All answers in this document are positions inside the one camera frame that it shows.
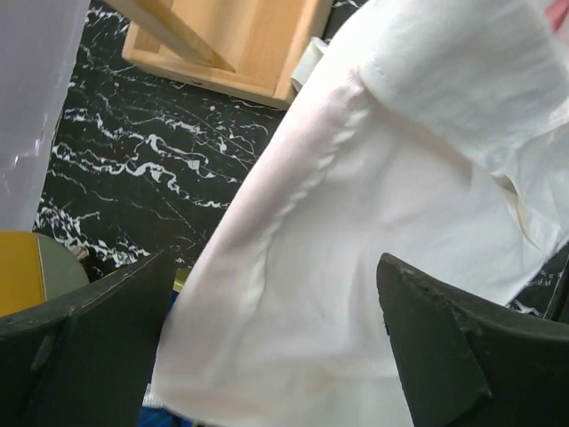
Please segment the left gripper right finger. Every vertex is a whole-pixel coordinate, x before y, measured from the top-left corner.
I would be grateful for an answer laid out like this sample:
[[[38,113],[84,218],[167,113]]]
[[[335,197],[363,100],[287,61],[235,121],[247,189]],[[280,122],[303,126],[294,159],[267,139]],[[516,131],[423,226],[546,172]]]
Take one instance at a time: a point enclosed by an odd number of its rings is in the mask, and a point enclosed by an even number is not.
[[[566,426],[568,326],[384,254],[376,283],[416,426]]]

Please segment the white shirt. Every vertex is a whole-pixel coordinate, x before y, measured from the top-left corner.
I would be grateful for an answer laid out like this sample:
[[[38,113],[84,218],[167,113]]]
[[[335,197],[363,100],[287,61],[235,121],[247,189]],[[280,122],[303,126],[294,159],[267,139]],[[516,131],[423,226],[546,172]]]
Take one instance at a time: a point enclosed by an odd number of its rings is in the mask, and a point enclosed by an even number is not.
[[[216,426],[408,426],[375,271],[499,305],[568,241],[550,1],[369,1],[339,29],[164,323],[151,388]]]

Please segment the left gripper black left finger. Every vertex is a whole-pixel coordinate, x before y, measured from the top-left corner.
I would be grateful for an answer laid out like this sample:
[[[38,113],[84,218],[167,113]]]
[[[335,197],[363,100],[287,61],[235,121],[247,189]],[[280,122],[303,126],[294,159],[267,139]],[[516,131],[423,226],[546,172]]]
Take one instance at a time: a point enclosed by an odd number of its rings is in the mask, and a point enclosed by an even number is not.
[[[161,251],[1,318],[3,426],[134,426],[170,307]]]

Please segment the pink hanger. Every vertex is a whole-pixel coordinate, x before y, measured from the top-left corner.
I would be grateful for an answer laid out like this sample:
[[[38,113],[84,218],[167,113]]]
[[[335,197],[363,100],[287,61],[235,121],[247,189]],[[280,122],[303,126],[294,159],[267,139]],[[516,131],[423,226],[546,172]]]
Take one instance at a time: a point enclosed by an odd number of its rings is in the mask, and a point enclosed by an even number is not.
[[[554,0],[549,3],[545,14],[553,32],[558,32],[562,28],[568,11],[569,0]]]

